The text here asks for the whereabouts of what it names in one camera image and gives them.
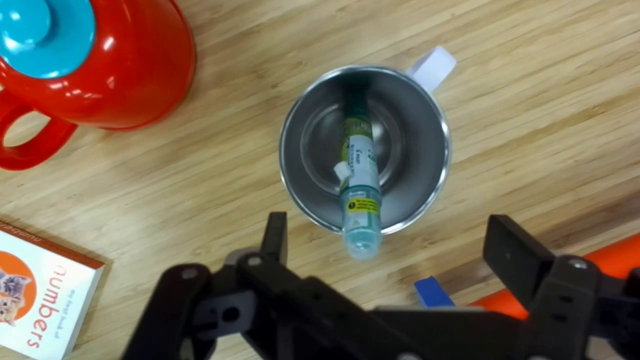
book cover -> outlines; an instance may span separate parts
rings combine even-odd
[[[0,344],[65,359],[77,343],[105,263],[0,223]]]

metal cup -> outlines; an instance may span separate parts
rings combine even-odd
[[[380,170],[385,234],[416,223],[443,190],[448,127],[435,99],[408,74],[382,66],[347,66],[321,77],[293,106],[280,134],[280,174],[299,208],[329,230],[343,230],[334,167],[345,143],[347,81],[367,93]]]

wood grain surface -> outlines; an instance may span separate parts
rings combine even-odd
[[[73,359],[118,359],[162,270],[217,270],[261,240],[272,211],[290,217],[290,269],[367,308],[418,304],[412,285],[427,276],[459,304],[498,291],[480,261],[492,213],[556,252],[587,254],[640,233],[638,0],[177,2],[195,31],[199,73],[167,123],[82,128],[47,165],[0,174],[3,221],[110,265]],[[438,45],[459,59],[437,93],[455,146],[447,188],[376,261],[354,263],[285,190],[280,127],[322,73],[404,71]],[[256,354],[231,338],[215,359]]]

